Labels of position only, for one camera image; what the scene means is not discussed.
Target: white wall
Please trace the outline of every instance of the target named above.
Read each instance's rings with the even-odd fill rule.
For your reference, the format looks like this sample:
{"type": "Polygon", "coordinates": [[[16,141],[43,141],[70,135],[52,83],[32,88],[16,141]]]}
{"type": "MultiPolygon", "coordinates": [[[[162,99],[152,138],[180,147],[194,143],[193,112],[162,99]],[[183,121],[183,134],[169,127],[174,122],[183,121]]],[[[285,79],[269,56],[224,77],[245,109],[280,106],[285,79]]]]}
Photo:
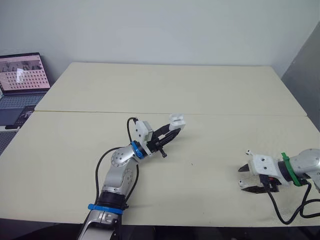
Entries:
{"type": "Polygon", "coordinates": [[[73,61],[271,65],[282,76],[319,21],[319,0],[0,0],[0,55],[73,61]]]}

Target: cable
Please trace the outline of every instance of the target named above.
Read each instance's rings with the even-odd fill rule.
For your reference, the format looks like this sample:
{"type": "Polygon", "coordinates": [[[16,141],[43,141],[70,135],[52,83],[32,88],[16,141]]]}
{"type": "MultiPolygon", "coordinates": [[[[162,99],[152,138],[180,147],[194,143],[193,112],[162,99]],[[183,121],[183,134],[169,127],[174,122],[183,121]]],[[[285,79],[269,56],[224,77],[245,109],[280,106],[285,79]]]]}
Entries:
{"type": "MultiPolygon", "coordinates": [[[[308,188],[307,190],[305,191],[305,194],[304,194],[304,197],[303,197],[303,200],[302,200],[302,203],[305,203],[307,201],[307,197],[308,197],[308,194],[310,193],[310,190],[311,190],[311,183],[306,181],[306,184],[308,185],[308,188]]],[[[312,200],[315,200],[315,202],[320,202],[320,199],[312,199],[312,200]]],[[[320,212],[318,213],[313,213],[313,214],[309,214],[309,215],[304,215],[304,207],[306,206],[307,204],[304,204],[303,207],[301,208],[300,210],[300,216],[305,218],[305,219],[311,219],[311,218],[315,218],[315,217],[320,217],[320,212]]]]}
{"type": "Polygon", "coordinates": [[[119,146],[119,147],[114,147],[114,148],[106,151],[106,152],[100,157],[100,159],[99,159],[99,161],[98,161],[98,163],[97,163],[97,165],[96,165],[96,168],[95,168],[95,189],[96,189],[96,195],[95,195],[94,205],[97,204],[98,198],[99,198],[98,171],[99,171],[99,167],[100,167],[101,161],[102,161],[102,159],[104,159],[104,157],[105,157],[108,153],[110,153],[110,152],[112,152],[112,151],[114,151],[114,150],[117,150],[117,149],[119,149],[119,148],[121,148],[121,146],[119,146]]]}
{"type": "Polygon", "coordinates": [[[130,135],[130,130],[129,130],[129,122],[130,120],[133,120],[134,123],[136,123],[136,121],[138,121],[138,118],[136,117],[129,117],[128,120],[126,121],[126,130],[128,132],[128,136],[129,136],[129,140],[130,140],[130,143],[132,142],[132,139],[131,139],[131,135],[130,135]]]}
{"type": "Polygon", "coordinates": [[[135,189],[135,187],[136,187],[136,185],[137,185],[137,182],[138,182],[138,178],[139,178],[139,166],[138,166],[138,164],[137,164],[137,165],[136,165],[135,181],[134,181],[134,183],[133,183],[132,188],[130,189],[130,192],[128,193],[128,195],[126,196],[126,198],[125,198],[125,200],[124,200],[124,205],[127,204],[128,199],[130,198],[132,192],[134,191],[134,189],[135,189]]]}
{"type": "Polygon", "coordinates": [[[311,200],[307,200],[307,197],[308,197],[308,194],[310,192],[310,189],[311,189],[311,183],[308,182],[308,181],[305,181],[305,185],[308,185],[305,193],[304,193],[304,196],[303,196],[303,200],[302,200],[302,203],[300,206],[297,207],[297,209],[294,211],[293,215],[291,216],[291,218],[288,220],[288,221],[285,221],[282,217],[281,217],[281,214],[279,212],[279,209],[278,209],[278,206],[277,206],[277,203],[274,199],[274,196],[271,194],[268,186],[266,184],[263,184],[265,190],[266,190],[266,193],[269,195],[271,201],[272,201],[272,204],[273,204],[273,207],[274,207],[274,210],[275,210],[275,213],[277,215],[277,217],[279,218],[280,222],[282,222],[283,224],[285,225],[289,225],[291,224],[295,218],[297,217],[298,213],[300,213],[300,216],[303,217],[303,218],[314,218],[314,217],[319,217],[320,216],[320,213],[314,213],[314,214],[310,214],[310,215],[304,215],[303,214],[303,211],[304,211],[304,207],[310,203],[314,203],[314,202],[320,202],[320,199],[311,199],[311,200]]]}
{"type": "Polygon", "coordinates": [[[276,203],[276,201],[275,201],[275,199],[274,199],[274,196],[272,196],[270,190],[267,190],[267,189],[266,189],[266,193],[267,193],[267,194],[269,195],[269,197],[271,198],[271,201],[272,201],[272,204],[273,204],[275,213],[276,213],[276,215],[278,216],[280,222],[282,222],[282,223],[285,224],[285,225],[291,224],[291,223],[295,220],[296,216],[298,215],[298,213],[299,213],[299,211],[300,211],[300,209],[301,209],[301,205],[295,210],[295,212],[294,212],[294,214],[292,215],[292,217],[291,217],[288,221],[285,221],[285,220],[281,217],[281,214],[280,214],[280,212],[279,212],[277,203],[276,203]]]}

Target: laptop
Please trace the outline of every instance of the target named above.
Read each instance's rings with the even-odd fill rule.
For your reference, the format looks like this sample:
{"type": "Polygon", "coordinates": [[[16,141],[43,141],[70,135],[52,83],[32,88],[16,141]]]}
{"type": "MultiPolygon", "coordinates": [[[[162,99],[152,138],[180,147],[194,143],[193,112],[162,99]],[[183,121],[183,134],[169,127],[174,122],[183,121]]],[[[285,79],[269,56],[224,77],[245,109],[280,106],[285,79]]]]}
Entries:
{"type": "Polygon", "coordinates": [[[25,106],[37,105],[50,87],[38,52],[0,56],[0,126],[14,124],[25,106]]]}

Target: floor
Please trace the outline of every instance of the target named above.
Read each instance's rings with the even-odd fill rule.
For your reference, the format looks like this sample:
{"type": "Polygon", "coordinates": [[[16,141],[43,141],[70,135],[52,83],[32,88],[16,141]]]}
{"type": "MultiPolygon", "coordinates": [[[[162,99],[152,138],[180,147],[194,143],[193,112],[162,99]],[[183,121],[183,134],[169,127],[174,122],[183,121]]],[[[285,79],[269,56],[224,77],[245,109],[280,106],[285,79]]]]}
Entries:
{"type": "MultiPolygon", "coordinates": [[[[0,219],[1,240],[76,239],[80,224],[0,219]]],[[[320,226],[310,227],[122,227],[123,240],[318,240],[320,226]]]]}

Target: green zip tie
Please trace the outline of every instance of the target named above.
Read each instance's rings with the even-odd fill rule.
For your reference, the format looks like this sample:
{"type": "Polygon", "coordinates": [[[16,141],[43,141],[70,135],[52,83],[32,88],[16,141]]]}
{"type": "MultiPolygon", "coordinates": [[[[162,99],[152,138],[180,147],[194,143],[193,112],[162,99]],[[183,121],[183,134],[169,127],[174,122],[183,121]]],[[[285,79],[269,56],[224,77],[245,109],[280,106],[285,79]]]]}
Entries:
{"type": "Polygon", "coordinates": [[[297,176],[296,176],[296,174],[295,174],[295,172],[292,169],[292,166],[290,164],[290,158],[286,155],[285,152],[282,152],[281,155],[282,155],[282,159],[284,161],[285,167],[288,170],[288,172],[289,172],[289,174],[290,174],[290,176],[291,176],[291,178],[293,180],[293,184],[296,185],[297,187],[301,187],[302,185],[299,182],[299,180],[298,180],[298,178],[297,178],[297,176]]]}

